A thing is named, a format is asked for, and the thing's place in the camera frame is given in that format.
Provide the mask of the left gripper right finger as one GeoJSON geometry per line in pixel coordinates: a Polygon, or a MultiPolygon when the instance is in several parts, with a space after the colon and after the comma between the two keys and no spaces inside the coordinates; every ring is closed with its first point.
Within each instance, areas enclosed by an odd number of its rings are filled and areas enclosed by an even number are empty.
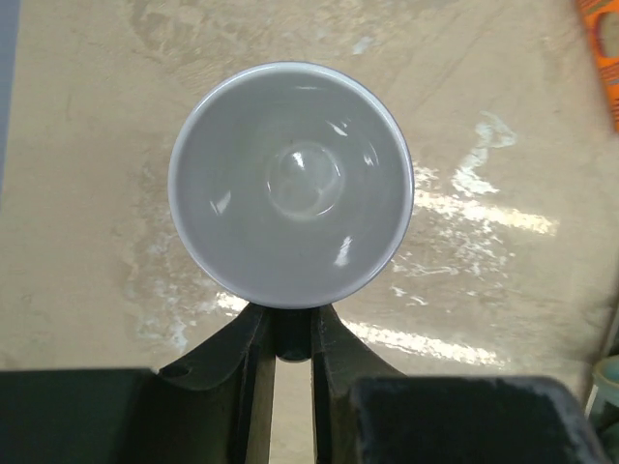
{"type": "Polygon", "coordinates": [[[312,311],[309,329],[315,461],[355,463],[357,412],[350,389],[362,378],[403,373],[347,329],[330,305],[312,311]]]}

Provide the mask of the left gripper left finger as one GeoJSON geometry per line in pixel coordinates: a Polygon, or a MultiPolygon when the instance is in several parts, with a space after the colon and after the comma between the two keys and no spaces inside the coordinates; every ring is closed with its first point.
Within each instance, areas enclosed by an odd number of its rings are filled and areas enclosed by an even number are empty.
{"type": "Polygon", "coordinates": [[[173,463],[267,463],[275,372],[273,311],[248,304],[159,371],[171,421],[163,455],[173,463]]]}

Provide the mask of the grey blue mug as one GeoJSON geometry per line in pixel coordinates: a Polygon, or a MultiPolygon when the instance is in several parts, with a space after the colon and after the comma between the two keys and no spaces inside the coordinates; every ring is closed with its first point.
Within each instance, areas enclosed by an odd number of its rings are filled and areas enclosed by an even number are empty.
{"type": "Polygon", "coordinates": [[[249,303],[339,302],[389,264],[415,179],[394,116],[334,69],[273,62],[230,76],[173,145],[167,198],[196,265],[249,303]]]}

